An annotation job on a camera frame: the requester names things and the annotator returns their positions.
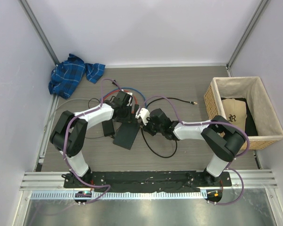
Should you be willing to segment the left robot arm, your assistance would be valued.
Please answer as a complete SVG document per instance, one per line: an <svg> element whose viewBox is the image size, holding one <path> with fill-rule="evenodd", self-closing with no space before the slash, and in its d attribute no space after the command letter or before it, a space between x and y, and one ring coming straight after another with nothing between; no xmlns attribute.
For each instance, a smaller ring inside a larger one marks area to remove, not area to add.
<svg viewBox="0 0 283 226"><path fill-rule="evenodd" d="M92 171L82 153L86 131L105 121L129 122L132 102L132 93L120 90L116 97L104 100L96 107L76 113L64 111L61 114L50 135L50 142L62 153L63 159L76 174L74 181L79 187L85 188L91 182L89 174Z"/></svg>

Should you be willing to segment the black network switch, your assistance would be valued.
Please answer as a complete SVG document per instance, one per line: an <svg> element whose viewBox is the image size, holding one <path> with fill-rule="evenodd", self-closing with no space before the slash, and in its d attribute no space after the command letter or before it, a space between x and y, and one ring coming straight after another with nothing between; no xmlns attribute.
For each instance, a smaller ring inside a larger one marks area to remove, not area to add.
<svg viewBox="0 0 283 226"><path fill-rule="evenodd" d="M139 129L139 123L123 123L113 140L113 144L131 150Z"/></svg>

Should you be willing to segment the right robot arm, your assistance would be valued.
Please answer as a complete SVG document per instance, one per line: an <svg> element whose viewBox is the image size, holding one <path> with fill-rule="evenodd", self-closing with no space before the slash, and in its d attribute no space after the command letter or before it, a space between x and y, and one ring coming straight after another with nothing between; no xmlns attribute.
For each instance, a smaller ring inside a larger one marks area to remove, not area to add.
<svg viewBox="0 0 283 226"><path fill-rule="evenodd" d="M211 120L188 123L171 121L160 109L149 111L142 108L136 114L142 121L142 128L152 136L160 133L168 140L204 140L214 155L205 168L204 182L216 185L223 171L238 155L242 146L249 144L248 136L239 127L232 125L224 117L217 115Z"/></svg>

